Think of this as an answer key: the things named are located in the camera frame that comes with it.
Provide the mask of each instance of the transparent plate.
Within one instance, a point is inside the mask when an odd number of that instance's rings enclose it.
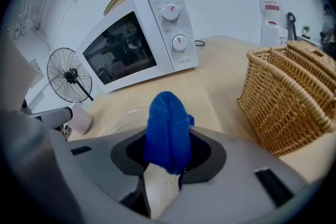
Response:
[[[129,111],[122,116],[117,124],[111,124],[104,128],[99,136],[125,132],[134,128],[147,125],[149,117],[149,108],[138,108]]]

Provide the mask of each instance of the fan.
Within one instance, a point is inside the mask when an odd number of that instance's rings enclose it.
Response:
[[[71,103],[80,103],[86,98],[93,100],[91,76],[73,50],[55,50],[49,57],[47,74],[52,89],[63,100]]]

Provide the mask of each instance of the blue cloth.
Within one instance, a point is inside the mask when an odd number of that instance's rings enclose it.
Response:
[[[182,102],[171,92],[159,93],[149,109],[143,159],[182,174],[192,159],[189,125],[195,121]]]

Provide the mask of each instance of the black cable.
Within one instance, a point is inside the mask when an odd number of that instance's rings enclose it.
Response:
[[[195,40],[195,43],[196,42],[201,42],[202,44],[200,44],[200,45],[197,45],[197,44],[195,44],[197,47],[204,47],[205,46],[205,42],[204,41],[201,41],[201,40]]]

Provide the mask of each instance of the white microwave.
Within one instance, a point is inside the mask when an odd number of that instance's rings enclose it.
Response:
[[[103,92],[198,66],[184,0],[126,0],[76,53]]]

